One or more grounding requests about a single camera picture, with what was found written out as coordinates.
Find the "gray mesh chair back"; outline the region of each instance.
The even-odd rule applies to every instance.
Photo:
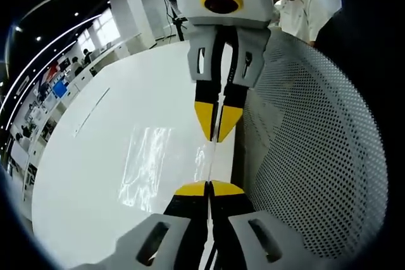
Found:
[[[244,111],[247,193],[314,255],[348,261],[385,217],[378,128],[343,73],[295,37],[272,30],[265,61]]]

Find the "yellow fingertip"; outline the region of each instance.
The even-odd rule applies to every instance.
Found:
[[[211,183],[214,187],[215,196],[237,195],[245,193],[241,188],[231,183],[224,183],[223,181],[218,180],[211,180]]]
[[[208,104],[207,102],[196,101],[194,108],[196,109],[197,117],[205,137],[211,141],[211,122],[213,119],[214,105]]]
[[[234,126],[240,120],[243,115],[243,109],[239,107],[222,107],[220,134],[218,136],[218,142],[223,142],[223,140],[232,131]]]
[[[204,196],[206,181],[198,181],[182,186],[175,192],[175,195],[181,196]]]

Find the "ceiling light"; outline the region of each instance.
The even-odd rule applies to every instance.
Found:
[[[101,14],[98,14],[96,16],[93,16],[85,21],[80,22],[78,25],[75,25],[74,27],[70,28],[69,30],[67,30],[66,32],[62,33],[61,35],[59,35],[58,37],[56,37],[54,40],[52,40],[50,43],[48,43],[48,45],[46,47],[44,47],[42,50],[40,50],[35,56],[34,58],[32,58],[30,60],[30,62],[25,66],[25,68],[21,71],[21,73],[17,76],[16,80],[13,82],[13,84],[11,85],[10,89],[8,90],[6,97],[4,98],[3,103],[0,105],[0,114],[4,109],[4,105],[6,104],[6,101],[8,100],[8,98],[10,97],[13,89],[16,87],[18,81],[21,79],[21,77],[24,75],[24,73],[28,70],[28,68],[32,65],[32,63],[43,53],[45,52],[51,45],[53,45],[55,42],[57,42],[58,40],[60,40],[60,38],[62,38],[63,36],[65,36],[67,33],[70,33],[71,31],[75,30],[78,27],[81,27],[82,25],[84,25],[85,23],[94,20],[96,18],[99,18],[101,16]]]

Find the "window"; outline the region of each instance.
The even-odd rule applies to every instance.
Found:
[[[77,41],[82,52],[84,49],[88,49],[90,52],[96,49],[94,47],[93,40],[90,38],[90,33],[88,30],[84,30],[84,32],[78,37]]]
[[[101,46],[120,38],[113,14],[110,9],[106,10],[94,23],[94,30],[100,40]]]

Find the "white round table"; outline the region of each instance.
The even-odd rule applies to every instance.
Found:
[[[62,267],[112,254],[183,184],[230,181],[235,133],[216,146],[205,139],[188,50],[180,42],[105,67],[59,121],[38,167],[32,222]],[[231,55],[226,48],[223,83]]]

